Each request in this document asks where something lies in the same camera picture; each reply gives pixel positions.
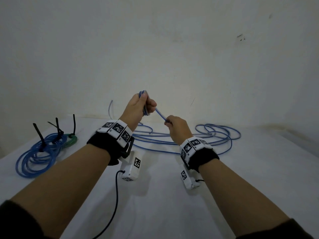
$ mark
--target black and white square pattern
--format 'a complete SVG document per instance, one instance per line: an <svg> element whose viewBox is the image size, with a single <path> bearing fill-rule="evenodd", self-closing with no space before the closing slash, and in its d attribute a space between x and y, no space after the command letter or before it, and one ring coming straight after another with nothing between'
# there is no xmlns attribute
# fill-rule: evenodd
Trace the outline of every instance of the black and white square pattern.
<svg viewBox="0 0 319 239"><path fill-rule="evenodd" d="M188 153L189 150L192 149L192 146L189 144L189 142L184 146L184 150Z"/></svg>
<svg viewBox="0 0 319 239"><path fill-rule="evenodd" d="M183 170L183 172L181 172L181 176L182 176L183 180L185 180L187 178L185 170Z"/></svg>
<svg viewBox="0 0 319 239"><path fill-rule="evenodd" d="M121 137L124 139L125 142L128 142L130 140L130 135L127 131L124 131Z"/></svg>
<svg viewBox="0 0 319 239"><path fill-rule="evenodd" d="M139 160L138 158L135 158L134 166L139 169L140 164L141 164L141 160Z"/></svg>
<svg viewBox="0 0 319 239"><path fill-rule="evenodd" d="M201 140L199 139L199 141L202 143L202 144L206 144L206 145L209 145L205 140Z"/></svg>
<svg viewBox="0 0 319 239"><path fill-rule="evenodd" d="M181 150L181 156L185 160L186 152L184 151L184 149Z"/></svg>
<svg viewBox="0 0 319 239"><path fill-rule="evenodd" d="M120 124L116 123L116 124L112 127L112 129L113 129L114 131L118 132L118 133L121 133L121 132L124 130L124 127L121 126Z"/></svg>
<svg viewBox="0 0 319 239"><path fill-rule="evenodd" d="M109 127L111 127L113 124L114 124L114 122L107 122L107 123L105 123L102 127L109 128Z"/></svg>
<svg viewBox="0 0 319 239"><path fill-rule="evenodd" d="M200 144L200 141L198 141L198 139L194 139L190 141L190 143L195 147L196 145Z"/></svg>
<svg viewBox="0 0 319 239"><path fill-rule="evenodd" d="M123 178L125 181L133 181L133 179L130 178Z"/></svg>

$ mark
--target white table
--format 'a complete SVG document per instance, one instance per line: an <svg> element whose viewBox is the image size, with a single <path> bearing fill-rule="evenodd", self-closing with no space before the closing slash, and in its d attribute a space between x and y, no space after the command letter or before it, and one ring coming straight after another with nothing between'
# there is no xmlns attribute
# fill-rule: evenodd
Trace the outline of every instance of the white table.
<svg viewBox="0 0 319 239"><path fill-rule="evenodd" d="M78 142L61 152L58 161L84 146L104 122L77 118ZM73 130L72 117L59 124L65 132ZM167 132L162 124L147 125ZM233 149L221 155L221 160L313 237L319 237L319 159L273 132L256 128L239 130L242 138L234 141ZM52 132L53 127L43 135ZM17 158L38 140L29 141L0 160L0 202L32 181L18 176L14 166ZM145 146L171 149L154 144ZM217 152L226 147L217 147ZM180 157L144 150L141 153L139 178L131 182L119 179L118 209L100 238L234 238L205 183L192 191L184 188L179 174ZM106 226L114 211L115 174L119 169L120 164L106 168L61 238L92 238Z"/></svg>

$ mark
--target black wristband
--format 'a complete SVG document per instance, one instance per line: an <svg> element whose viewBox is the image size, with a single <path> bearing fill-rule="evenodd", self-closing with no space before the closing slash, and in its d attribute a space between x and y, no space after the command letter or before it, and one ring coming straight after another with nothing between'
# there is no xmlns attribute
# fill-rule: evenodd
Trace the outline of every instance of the black wristband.
<svg viewBox="0 0 319 239"><path fill-rule="evenodd" d="M218 155L214 152L213 149L203 148L194 153L194 155L189 160L189 168L196 170L198 173L198 167L208 163L210 160L217 158L219 160Z"/></svg>
<svg viewBox="0 0 319 239"><path fill-rule="evenodd" d="M108 133L100 133L96 132L88 141L86 144L92 144L98 148L102 148L106 150L111 157L109 165L117 165L119 164L118 159L123 156L126 152L126 150L129 147L129 144L125 146L125 148L122 148L121 145L119 145L114 137L109 135Z"/></svg>

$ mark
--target wristband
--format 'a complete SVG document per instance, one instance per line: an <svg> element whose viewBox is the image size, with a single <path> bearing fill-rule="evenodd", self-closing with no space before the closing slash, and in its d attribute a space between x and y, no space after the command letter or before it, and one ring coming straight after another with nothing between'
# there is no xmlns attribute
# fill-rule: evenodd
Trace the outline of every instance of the wristband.
<svg viewBox="0 0 319 239"><path fill-rule="evenodd" d="M186 139L180 145L181 159L183 160L186 168L194 169L197 172L198 167L203 165L214 158L219 159L218 155L205 140L198 137L191 137Z"/></svg>
<svg viewBox="0 0 319 239"><path fill-rule="evenodd" d="M87 144L106 150L111 157L109 165L117 165L120 157L127 158L130 154L134 142L132 134L125 122L109 120L96 131Z"/></svg>

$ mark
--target black cable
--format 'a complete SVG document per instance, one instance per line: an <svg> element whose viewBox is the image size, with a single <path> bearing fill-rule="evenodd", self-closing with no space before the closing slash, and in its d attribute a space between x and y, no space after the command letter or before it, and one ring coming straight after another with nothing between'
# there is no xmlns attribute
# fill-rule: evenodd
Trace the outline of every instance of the black cable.
<svg viewBox="0 0 319 239"><path fill-rule="evenodd" d="M98 234L96 235L95 237L93 237L93 239L96 239L98 238L99 236L101 236L103 234L103 232L108 228L108 226L111 224L114 216L115 216L115 213L116 213L116 209L117 209L117 204L119 202L119 192L118 192L118 189L117 189L117 175L119 172L122 172L122 173L125 173L125 170L120 170L116 173L115 175L115 188L116 188L116 204L115 204L115 209L114 209L114 213L113 213L113 216L112 218L110 219L110 221L108 222L108 224L106 225L106 227Z"/></svg>

